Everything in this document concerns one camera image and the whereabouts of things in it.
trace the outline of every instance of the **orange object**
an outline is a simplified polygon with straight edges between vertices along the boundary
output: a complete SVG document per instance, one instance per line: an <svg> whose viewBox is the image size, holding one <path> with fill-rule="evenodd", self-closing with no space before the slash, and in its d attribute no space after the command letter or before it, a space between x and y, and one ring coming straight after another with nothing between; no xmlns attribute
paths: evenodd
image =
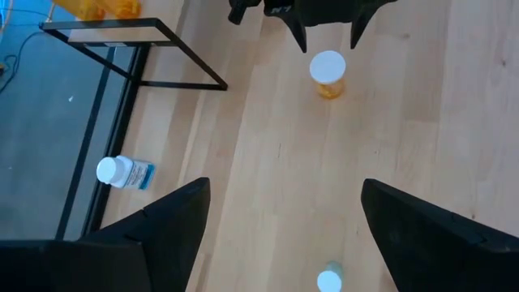
<svg viewBox="0 0 519 292"><path fill-rule="evenodd" d="M139 0L93 0L101 9L117 16L119 19L139 17L141 5Z"/></svg>
<svg viewBox="0 0 519 292"><path fill-rule="evenodd" d="M54 0L54 3L82 20L105 18L105 12L93 0Z"/></svg>

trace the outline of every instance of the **white cap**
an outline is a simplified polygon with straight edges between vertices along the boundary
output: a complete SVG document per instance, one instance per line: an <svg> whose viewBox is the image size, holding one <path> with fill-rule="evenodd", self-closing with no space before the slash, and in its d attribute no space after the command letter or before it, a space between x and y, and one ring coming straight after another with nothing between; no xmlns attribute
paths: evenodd
<svg viewBox="0 0 519 292"><path fill-rule="evenodd" d="M102 183L113 183L122 177L124 163L119 159L105 157L97 165L97 179Z"/></svg>
<svg viewBox="0 0 519 292"><path fill-rule="evenodd" d="M336 51L318 53L310 62L310 75L319 84L336 83L346 72L346 60Z"/></svg>
<svg viewBox="0 0 519 292"><path fill-rule="evenodd" d="M342 280L339 275L332 271L324 271L317 277L317 287L321 292L340 292Z"/></svg>

